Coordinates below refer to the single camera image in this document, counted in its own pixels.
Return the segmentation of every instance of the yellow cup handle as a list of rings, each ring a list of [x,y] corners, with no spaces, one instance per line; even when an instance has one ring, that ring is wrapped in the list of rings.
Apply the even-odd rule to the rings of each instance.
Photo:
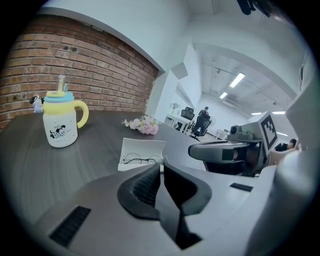
[[[82,116],[81,120],[76,124],[76,126],[78,128],[81,128],[88,121],[89,109],[88,109],[88,106],[86,105],[86,103],[84,103],[81,100],[75,100],[74,101],[74,106],[75,107],[80,107],[82,109],[82,111],[83,111],[83,116]]]

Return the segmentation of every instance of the ceiling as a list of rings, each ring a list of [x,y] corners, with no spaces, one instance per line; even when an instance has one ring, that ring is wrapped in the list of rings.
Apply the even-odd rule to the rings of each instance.
[[[196,16],[226,16],[236,18],[239,23],[248,21],[252,26],[258,26],[266,31],[275,29],[287,33],[294,30],[293,26],[288,26],[274,18],[267,18],[259,10],[244,15],[237,0],[182,0],[192,17]],[[286,53],[283,45],[282,54]],[[216,53],[201,51],[201,86],[202,92],[216,97],[226,92],[225,100],[233,106],[239,113],[251,117],[251,113],[265,111],[285,111],[290,106],[292,100],[270,79],[234,59],[217,55]],[[288,57],[293,58],[293,53],[289,52]],[[245,78],[234,88],[229,84],[235,79],[239,72],[245,74]],[[296,138],[297,135],[285,115],[274,115],[273,121],[276,129],[280,133],[287,134],[279,136],[286,140]]]
[[[251,116],[251,113],[265,111],[286,111],[292,100],[277,85],[258,71],[225,56],[200,52],[202,92],[218,101],[223,92],[224,98],[239,113]],[[239,73],[245,77],[234,88],[229,85]],[[285,115],[274,115],[273,121],[280,133],[288,138],[297,135]]]
[[[294,27],[279,22],[274,18],[267,18],[261,11],[255,8],[250,15],[242,13],[237,0],[181,0],[187,7],[191,17],[194,16],[212,16],[212,15],[229,15],[240,18],[241,20],[250,20],[251,25],[260,26],[266,29],[285,30],[288,27]]]

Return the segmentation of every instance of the gray desk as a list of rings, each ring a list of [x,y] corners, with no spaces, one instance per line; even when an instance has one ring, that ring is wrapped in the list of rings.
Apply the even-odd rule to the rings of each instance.
[[[14,118],[0,133],[0,174],[16,213],[34,224],[49,207],[84,184],[115,174],[124,137],[166,141],[163,155],[172,165],[202,170],[203,163],[188,155],[188,147],[198,143],[195,139],[164,124],[156,135],[121,124],[124,119],[141,116],[136,112],[90,111],[75,143],[65,148],[48,144],[42,114]]]

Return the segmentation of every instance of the red brick wall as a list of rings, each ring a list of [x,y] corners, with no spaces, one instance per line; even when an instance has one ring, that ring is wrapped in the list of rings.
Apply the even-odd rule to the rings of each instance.
[[[113,35],[76,20],[39,15],[20,35],[0,74],[0,130],[32,113],[34,94],[56,90],[58,75],[90,110],[145,112],[158,70]]]

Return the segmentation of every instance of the black vent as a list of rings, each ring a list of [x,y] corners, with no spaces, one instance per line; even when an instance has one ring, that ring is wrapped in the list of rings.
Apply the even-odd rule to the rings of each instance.
[[[254,188],[253,186],[242,185],[239,183],[232,183],[230,187],[238,190],[248,191],[248,192],[251,192],[251,190]]]
[[[90,212],[91,209],[77,206],[49,237],[59,245],[67,247]]]

